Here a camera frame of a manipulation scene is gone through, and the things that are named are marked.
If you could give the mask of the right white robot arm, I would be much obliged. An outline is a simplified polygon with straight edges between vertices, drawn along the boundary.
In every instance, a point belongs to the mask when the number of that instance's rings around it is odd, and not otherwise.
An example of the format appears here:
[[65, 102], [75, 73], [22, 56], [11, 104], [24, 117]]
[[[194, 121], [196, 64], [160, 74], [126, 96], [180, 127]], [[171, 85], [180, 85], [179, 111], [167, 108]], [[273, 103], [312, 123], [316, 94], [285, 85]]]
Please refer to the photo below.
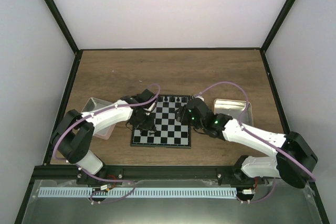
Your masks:
[[179, 106], [175, 119], [202, 130], [209, 137], [245, 145], [264, 154], [263, 157], [239, 158], [233, 170], [238, 183], [244, 184], [254, 177], [274, 177], [302, 189], [313, 180], [318, 158], [297, 132], [280, 134], [255, 128], [230, 115], [214, 113], [200, 97]]

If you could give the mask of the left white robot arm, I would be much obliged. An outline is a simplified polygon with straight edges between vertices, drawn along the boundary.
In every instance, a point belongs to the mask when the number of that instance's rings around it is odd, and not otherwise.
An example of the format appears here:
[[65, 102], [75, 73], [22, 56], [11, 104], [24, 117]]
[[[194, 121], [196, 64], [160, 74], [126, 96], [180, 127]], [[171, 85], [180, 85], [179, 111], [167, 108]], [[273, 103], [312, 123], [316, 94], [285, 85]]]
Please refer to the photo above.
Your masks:
[[114, 183], [107, 178], [104, 162], [90, 150], [91, 140], [98, 132], [120, 122], [137, 130], [154, 131], [158, 94], [145, 89], [135, 96], [124, 96], [115, 103], [88, 112], [68, 111], [51, 136], [53, 159], [65, 160], [81, 168], [95, 184]]

